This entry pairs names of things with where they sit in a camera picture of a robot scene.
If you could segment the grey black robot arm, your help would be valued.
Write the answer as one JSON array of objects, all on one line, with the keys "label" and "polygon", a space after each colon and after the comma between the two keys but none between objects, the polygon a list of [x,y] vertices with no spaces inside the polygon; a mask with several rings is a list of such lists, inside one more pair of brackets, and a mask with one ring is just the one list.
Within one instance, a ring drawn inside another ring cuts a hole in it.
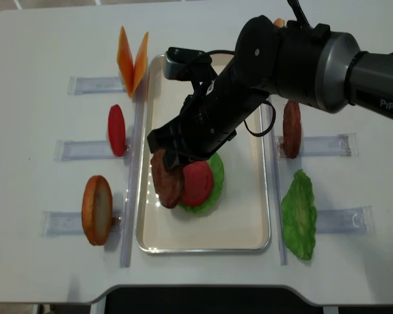
[{"label": "grey black robot arm", "polygon": [[271,95],[327,113],[359,105],[393,119],[393,54],[363,51],[351,34],[325,24],[277,27],[252,18],[222,72],[211,64],[211,52],[166,53],[166,77],[194,89],[179,114],[147,136],[151,152],[165,152],[166,169],[209,159]]}]

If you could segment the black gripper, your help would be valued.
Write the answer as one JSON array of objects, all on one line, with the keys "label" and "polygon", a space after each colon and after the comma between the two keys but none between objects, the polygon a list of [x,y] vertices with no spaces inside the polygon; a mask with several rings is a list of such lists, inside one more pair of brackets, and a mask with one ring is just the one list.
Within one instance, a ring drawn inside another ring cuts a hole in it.
[{"label": "black gripper", "polygon": [[185,98],[178,116],[147,136],[151,153],[164,149],[165,170],[209,159],[236,135],[236,128],[265,102],[265,93],[245,87],[234,60],[220,74],[198,82]]}]

